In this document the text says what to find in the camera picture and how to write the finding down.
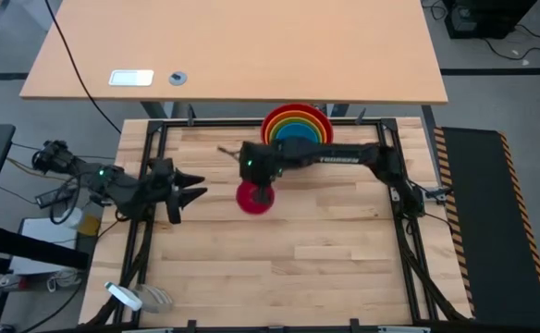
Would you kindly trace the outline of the light wooden desk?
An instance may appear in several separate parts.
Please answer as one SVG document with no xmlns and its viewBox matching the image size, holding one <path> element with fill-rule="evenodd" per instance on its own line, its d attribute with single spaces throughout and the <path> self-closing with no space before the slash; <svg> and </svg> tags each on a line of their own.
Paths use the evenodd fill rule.
<svg viewBox="0 0 540 333">
<path fill-rule="evenodd" d="M 108 84 L 150 69 L 148 87 Z M 180 86 L 169 83 L 187 74 Z M 444 104 L 420 0 L 63 0 L 28 99 Z"/>
</svg>

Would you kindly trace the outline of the black computer tower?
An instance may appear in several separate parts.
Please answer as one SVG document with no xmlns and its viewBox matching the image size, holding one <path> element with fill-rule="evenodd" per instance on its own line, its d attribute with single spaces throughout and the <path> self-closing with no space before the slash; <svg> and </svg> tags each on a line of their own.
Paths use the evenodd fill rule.
<svg viewBox="0 0 540 333">
<path fill-rule="evenodd" d="M 537 0 L 442 0 L 451 39 L 504 39 Z"/>
</svg>

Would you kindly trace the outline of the white flat rectangular device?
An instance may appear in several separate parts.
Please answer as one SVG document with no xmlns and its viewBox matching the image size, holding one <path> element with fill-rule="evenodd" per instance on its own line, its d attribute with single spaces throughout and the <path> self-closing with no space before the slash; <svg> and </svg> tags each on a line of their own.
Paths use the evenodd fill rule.
<svg viewBox="0 0 540 333">
<path fill-rule="evenodd" d="M 154 71 L 150 69 L 116 69 L 111 72 L 108 84 L 121 87 L 148 87 L 153 83 Z"/>
</svg>

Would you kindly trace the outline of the rainbow stack of bowls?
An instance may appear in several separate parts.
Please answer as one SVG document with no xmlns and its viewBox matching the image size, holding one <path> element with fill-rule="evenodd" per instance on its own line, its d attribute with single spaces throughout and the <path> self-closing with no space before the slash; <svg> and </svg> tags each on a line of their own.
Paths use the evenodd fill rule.
<svg viewBox="0 0 540 333">
<path fill-rule="evenodd" d="M 282 105 L 278 108 L 276 108 L 274 111 L 272 111 L 269 115 L 271 115 L 272 113 L 280 113 L 282 111 L 289 111 L 289 110 L 301 110 L 301 111 L 309 111 L 309 112 L 321 112 L 319 109 L 313 107 L 313 106 L 310 106 L 310 105 L 303 105 L 303 104 L 289 104 L 289 105 Z"/>
</svg>

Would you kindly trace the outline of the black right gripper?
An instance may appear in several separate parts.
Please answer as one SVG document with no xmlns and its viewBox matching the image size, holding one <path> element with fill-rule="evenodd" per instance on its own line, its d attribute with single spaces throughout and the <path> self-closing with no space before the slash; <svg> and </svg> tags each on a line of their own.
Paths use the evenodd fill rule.
<svg viewBox="0 0 540 333">
<path fill-rule="evenodd" d="M 271 204 L 273 188 L 270 186 L 278 174 L 278 150 L 273 145 L 243 142 L 239 151 L 239 176 L 252 183 L 252 200 Z"/>
</svg>

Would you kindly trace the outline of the bottle with white cap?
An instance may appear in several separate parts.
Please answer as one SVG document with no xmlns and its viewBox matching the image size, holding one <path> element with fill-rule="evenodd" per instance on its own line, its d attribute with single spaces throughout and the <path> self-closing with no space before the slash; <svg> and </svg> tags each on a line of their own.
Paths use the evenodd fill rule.
<svg viewBox="0 0 540 333">
<path fill-rule="evenodd" d="M 78 207 L 68 209 L 63 214 L 64 222 L 61 226 L 77 230 L 84 236 L 97 236 L 100 230 L 101 220 L 93 215 L 85 213 Z"/>
</svg>

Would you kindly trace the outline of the orange plastic bowl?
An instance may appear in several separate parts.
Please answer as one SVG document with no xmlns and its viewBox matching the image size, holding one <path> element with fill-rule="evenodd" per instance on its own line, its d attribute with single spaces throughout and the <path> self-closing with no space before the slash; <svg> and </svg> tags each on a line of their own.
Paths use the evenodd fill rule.
<svg viewBox="0 0 540 333">
<path fill-rule="evenodd" d="M 313 120 L 317 125 L 320 125 L 324 130 L 324 134 L 326 135 L 324 143 L 331 143 L 333 141 L 334 132 L 333 132 L 331 123 L 321 112 L 289 110 L 289 111 L 282 111 L 280 113 L 272 113 L 264 120 L 262 130 L 261 130 L 262 141 L 264 143 L 269 143 L 267 141 L 269 127 L 272 125 L 275 125 L 278 122 L 278 120 L 283 119 L 285 117 L 307 117 L 310 120 Z"/>
</svg>

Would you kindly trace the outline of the black mat with hazard stripes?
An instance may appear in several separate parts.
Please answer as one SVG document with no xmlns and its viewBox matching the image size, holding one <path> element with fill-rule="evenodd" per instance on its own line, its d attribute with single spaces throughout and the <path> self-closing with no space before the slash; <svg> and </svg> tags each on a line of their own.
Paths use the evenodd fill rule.
<svg viewBox="0 0 540 333">
<path fill-rule="evenodd" d="M 540 327 L 540 253 L 505 135 L 449 127 L 433 135 L 473 319 Z"/>
</svg>

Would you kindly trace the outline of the black power adapter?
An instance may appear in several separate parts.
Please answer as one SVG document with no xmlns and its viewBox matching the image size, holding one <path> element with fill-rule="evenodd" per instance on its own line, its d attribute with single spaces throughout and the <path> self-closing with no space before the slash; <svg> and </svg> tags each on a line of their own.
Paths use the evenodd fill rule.
<svg viewBox="0 0 540 333">
<path fill-rule="evenodd" d="M 66 187 L 64 190 L 55 189 L 37 195 L 34 200 L 41 209 L 44 209 L 53 204 L 61 204 L 72 199 L 75 191 L 75 187 Z"/>
</svg>

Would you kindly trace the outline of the yellow plastic bowl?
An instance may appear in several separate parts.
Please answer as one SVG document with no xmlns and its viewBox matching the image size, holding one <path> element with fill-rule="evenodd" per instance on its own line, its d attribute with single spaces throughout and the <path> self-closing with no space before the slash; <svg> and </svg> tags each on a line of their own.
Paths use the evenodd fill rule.
<svg viewBox="0 0 540 333">
<path fill-rule="evenodd" d="M 307 117 L 285 117 L 269 127 L 267 141 L 301 137 L 312 142 L 324 143 L 326 135 L 320 125 Z"/>
</svg>

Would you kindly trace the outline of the small red plastic bowl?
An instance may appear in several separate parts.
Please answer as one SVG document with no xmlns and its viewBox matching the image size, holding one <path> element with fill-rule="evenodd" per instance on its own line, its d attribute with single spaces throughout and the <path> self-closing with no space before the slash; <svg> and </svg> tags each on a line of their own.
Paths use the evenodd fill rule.
<svg viewBox="0 0 540 333">
<path fill-rule="evenodd" d="M 266 213 L 274 204 L 275 192 L 273 189 L 272 203 L 256 203 L 252 200 L 252 185 L 249 181 L 242 181 L 237 187 L 236 201 L 241 210 L 251 215 L 261 215 Z"/>
</svg>

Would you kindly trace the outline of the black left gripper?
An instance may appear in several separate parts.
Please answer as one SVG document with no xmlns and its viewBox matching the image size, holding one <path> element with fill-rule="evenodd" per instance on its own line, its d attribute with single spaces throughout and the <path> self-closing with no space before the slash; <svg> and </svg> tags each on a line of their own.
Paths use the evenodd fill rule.
<svg viewBox="0 0 540 333">
<path fill-rule="evenodd" d="M 169 222 L 180 224 L 180 208 L 183 209 L 208 191 L 207 188 L 187 187 L 204 182 L 205 177 L 174 169 L 171 158 L 152 158 L 147 165 L 151 169 L 152 188 L 158 191 L 160 199 L 165 200 Z"/>
</svg>

